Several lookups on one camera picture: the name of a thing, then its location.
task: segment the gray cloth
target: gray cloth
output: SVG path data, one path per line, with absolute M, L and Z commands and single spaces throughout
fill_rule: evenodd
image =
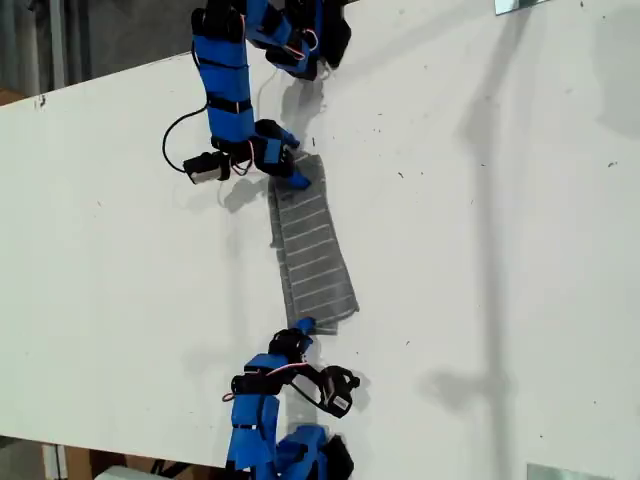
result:
M 269 181 L 269 212 L 276 248 L 287 323 L 316 319 L 316 332 L 335 334 L 337 322 L 359 310 L 342 258 L 327 202 L 324 168 L 319 155 L 303 154 L 296 166 L 311 186 L 292 190 L 282 179 Z

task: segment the white table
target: white table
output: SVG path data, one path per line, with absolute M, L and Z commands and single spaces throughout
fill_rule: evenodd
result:
M 323 97 L 259 52 L 251 74 L 326 165 L 362 310 L 318 356 L 368 385 L 319 421 L 354 478 L 637 480 L 637 3 L 348 17 Z M 160 156 L 203 101 L 185 55 L 0 109 L 0 434 L 224 463 L 220 396 L 285 320 L 264 177 L 193 186 Z M 190 120 L 170 155 L 208 137 Z

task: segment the floor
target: floor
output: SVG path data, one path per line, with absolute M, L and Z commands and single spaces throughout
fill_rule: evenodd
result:
M 206 4 L 206 0 L 62 1 L 69 84 L 186 52 L 191 45 L 191 12 Z M 26 95 L 54 88 L 48 2 L 0 0 L 0 87 Z M 39 77 L 35 80 L 34 58 Z
M 0 437 L 2 480 L 43 480 L 42 447 L 39 443 Z
M 100 77 L 186 52 L 205 0 L 86 0 L 90 71 Z

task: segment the cardboard box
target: cardboard box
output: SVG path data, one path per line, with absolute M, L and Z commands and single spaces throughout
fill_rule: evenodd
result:
M 17 102 L 18 100 L 22 100 L 24 98 L 27 98 L 27 97 L 25 97 L 21 93 L 13 92 L 5 88 L 0 88 L 0 107 L 3 105 L 8 105 L 13 102 Z

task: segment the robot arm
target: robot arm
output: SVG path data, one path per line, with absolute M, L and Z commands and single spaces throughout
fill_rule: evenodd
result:
M 269 175 L 288 179 L 291 187 L 304 189 L 309 181 L 296 171 L 291 153 L 299 142 L 271 120 L 254 123 L 246 18 L 224 0 L 210 1 L 207 9 L 196 9 L 191 16 L 192 54 L 207 95 L 211 144 L 219 151 L 187 160 L 184 171 L 194 183 L 227 180 L 231 169 L 245 174 L 250 164 L 244 169 L 237 165 L 249 161 Z
M 255 356 L 245 365 L 245 373 L 233 378 L 229 472 L 249 469 L 254 480 L 344 480 L 351 475 L 353 462 L 341 439 L 327 441 L 319 425 L 299 426 L 276 444 L 276 395 L 284 385 L 294 385 L 297 375 L 316 384 L 321 400 L 314 404 L 336 417 L 349 411 L 351 390 L 360 384 L 342 367 L 319 372 L 303 362 L 302 355 L 312 343 L 307 334 L 313 325 L 313 319 L 304 318 L 296 328 L 277 333 L 269 353 Z

